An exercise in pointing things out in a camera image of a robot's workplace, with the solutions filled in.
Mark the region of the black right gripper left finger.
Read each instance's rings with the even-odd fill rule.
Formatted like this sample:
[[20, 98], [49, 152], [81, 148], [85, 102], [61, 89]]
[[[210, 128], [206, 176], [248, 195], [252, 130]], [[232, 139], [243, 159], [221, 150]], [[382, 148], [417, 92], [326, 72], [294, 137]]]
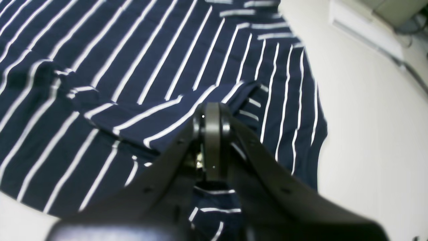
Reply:
[[214, 103], [197, 107], [165, 152], [115, 195], [58, 221], [48, 241], [198, 241], [188, 217], [203, 177], [197, 154]]

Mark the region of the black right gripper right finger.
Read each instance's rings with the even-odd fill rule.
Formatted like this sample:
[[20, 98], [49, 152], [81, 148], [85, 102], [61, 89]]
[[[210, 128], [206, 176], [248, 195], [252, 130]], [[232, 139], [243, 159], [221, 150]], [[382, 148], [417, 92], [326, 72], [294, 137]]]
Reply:
[[375, 221], [322, 198], [285, 171], [255, 135], [214, 104], [214, 180], [239, 197], [242, 241], [387, 241]]

